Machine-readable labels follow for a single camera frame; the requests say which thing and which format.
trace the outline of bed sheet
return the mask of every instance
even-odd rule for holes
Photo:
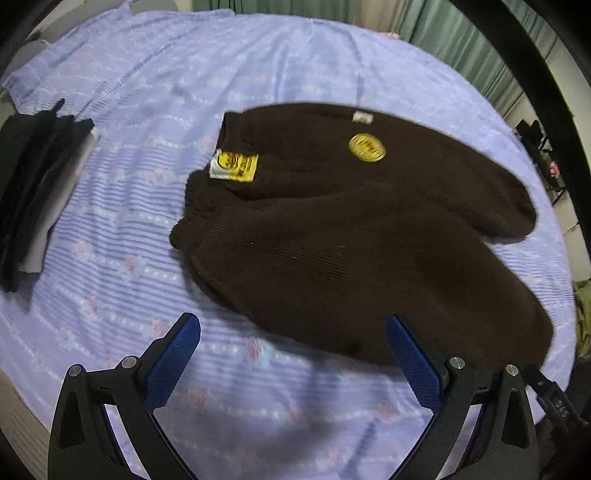
[[[46,427],[69,365],[113,367],[187,311],[200,318],[202,341],[157,418],[202,480],[389,478],[410,451],[431,413],[400,370],[264,334],[196,288],[168,242],[185,181],[212,155],[224,111],[277,102],[405,117],[520,178],[537,225],[521,242],[489,244],[548,311],[555,335],[543,370],[566,386],[573,298],[544,189],[491,105],[418,48],[330,21],[224,10],[133,17],[123,4],[69,32],[5,86],[20,112],[64,97],[63,114],[92,118],[101,131],[43,273],[0,296],[0,368]],[[122,447],[139,469],[128,440]]]

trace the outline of wall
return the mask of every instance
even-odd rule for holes
[[[574,123],[579,130],[581,142],[587,159],[591,163],[591,88],[587,84],[579,67],[572,56],[560,42],[548,57],[548,66],[560,87],[564,100],[573,114]],[[532,123],[537,117],[525,95],[522,95],[515,106],[505,116],[505,120],[514,127],[521,119]],[[569,266],[573,280],[585,280],[591,277],[591,264],[583,235],[577,224],[573,204],[569,195],[565,194],[554,206],[554,213],[564,236]]]

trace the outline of screw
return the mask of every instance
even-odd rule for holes
[[[458,370],[461,370],[462,368],[464,368],[466,366],[466,362],[458,357],[458,356],[453,356],[449,359],[449,364],[453,367],[453,368],[457,368]]]
[[[517,376],[517,374],[519,373],[519,369],[515,365],[511,365],[511,364],[507,365],[505,367],[505,370],[512,377]]]
[[[80,365],[72,365],[68,369],[68,375],[70,375],[71,377],[77,377],[78,375],[80,375],[80,372],[82,372],[82,367]]]
[[[126,356],[122,361],[121,361],[121,366],[123,368],[133,368],[135,367],[135,364],[138,362],[138,359],[134,356]]]

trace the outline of black frame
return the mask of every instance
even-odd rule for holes
[[[591,173],[572,115],[535,44],[501,0],[450,0],[491,42],[528,96],[550,139],[582,234],[591,252]],[[555,30],[591,86],[589,16],[586,2],[524,0]],[[33,28],[60,0],[21,0],[3,5],[0,19],[0,74]]]

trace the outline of sock label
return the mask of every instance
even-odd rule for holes
[[[253,181],[258,155],[223,152],[217,149],[209,162],[209,178],[218,180]]]

